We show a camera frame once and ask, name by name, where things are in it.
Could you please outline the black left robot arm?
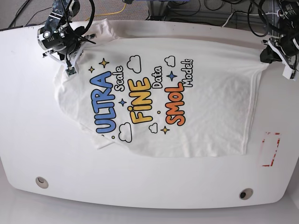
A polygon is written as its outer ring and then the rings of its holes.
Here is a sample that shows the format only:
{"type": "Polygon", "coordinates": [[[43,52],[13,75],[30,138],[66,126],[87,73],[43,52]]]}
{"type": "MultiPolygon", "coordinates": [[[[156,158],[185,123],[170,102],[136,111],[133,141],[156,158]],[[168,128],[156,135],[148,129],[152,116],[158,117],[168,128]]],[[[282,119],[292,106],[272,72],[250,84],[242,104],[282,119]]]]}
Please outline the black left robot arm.
{"type": "Polygon", "coordinates": [[[247,23],[253,35],[262,38],[266,37],[269,31],[279,35],[263,40],[266,48],[260,55],[260,61],[263,63],[282,62],[285,68],[290,70],[291,75],[294,75],[299,71],[299,2],[297,0],[276,1],[278,9],[274,14],[278,17],[277,25],[272,24],[264,12],[264,3],[264,0],[258,3],[251,0],[246,13],[247,23]],[[253,6],[257,8],[257,15],[265,25],[265,33],[262,35],[257,34],[250,24],[249,17],[253,6]]]}

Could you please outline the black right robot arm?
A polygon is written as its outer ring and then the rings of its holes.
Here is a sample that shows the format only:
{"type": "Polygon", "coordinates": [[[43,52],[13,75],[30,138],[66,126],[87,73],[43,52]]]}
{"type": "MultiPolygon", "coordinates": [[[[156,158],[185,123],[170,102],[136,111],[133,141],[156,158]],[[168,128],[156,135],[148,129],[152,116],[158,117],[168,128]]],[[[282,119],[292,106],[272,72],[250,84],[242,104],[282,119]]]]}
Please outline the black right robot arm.
{"type": "Polygon", "coordinates": [[[92,41],[95,34],[86,35],[93,23],[95,16],[94,1],[89,1],[91,5],[91,16],[87,26],[80,26],[76,29],[71,27],[71,20],[78,14],[80,3],[78,0],[55,0],[52,4],[52,12],[47,18],[45,25],[37,31],[37,42],[45,51],[44,57],[57,53],[60,62],[66,62],[68,69],[73,67],[71,59],[75,52],[84,43],[95,44],[92,41]]]}

